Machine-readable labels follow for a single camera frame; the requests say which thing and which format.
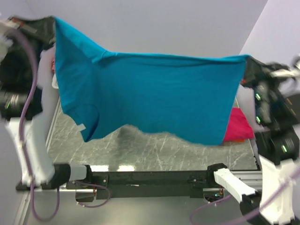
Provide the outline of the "blue t shirt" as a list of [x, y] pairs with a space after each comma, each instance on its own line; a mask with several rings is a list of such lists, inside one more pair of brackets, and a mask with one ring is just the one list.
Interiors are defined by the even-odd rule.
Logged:
[[220, 145], [247, 59], [110, 52], [56, 19], [61, 107], [84, 126], [85, 142], [132, 125]]

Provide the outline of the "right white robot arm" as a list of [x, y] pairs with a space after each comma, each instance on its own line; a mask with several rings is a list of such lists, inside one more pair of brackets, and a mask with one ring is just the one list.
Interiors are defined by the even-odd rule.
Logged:
[[300, 173], [300, 140], [294, 126], [300, 122], [300, 96], [285, 97], [280, 83], [300, 75], [300, 59], [293, 66], [247, 61], [241, 85], [254, 91], [255, 120], [266, 128], [255, 133], [262, 168], [262, 190], [235, 177], [224, 164], [210, 165], [206, 183], [226, 189], [240, 204], [246, 221], [253, 225], [297, 225], [293, 212], [293, 187]]

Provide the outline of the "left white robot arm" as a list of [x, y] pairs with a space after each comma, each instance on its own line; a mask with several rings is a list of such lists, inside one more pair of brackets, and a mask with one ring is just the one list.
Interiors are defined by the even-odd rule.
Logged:
[[22, 170], [16, 190], [57, 189], [65, 183], [89, 188], [89, 165], [54, 164], [43, 136], [42, 89], [37, 86], [41, 52], [53, 47], [55, 18], [11, 16], [0, 22], [0, 117], [13, 140]]

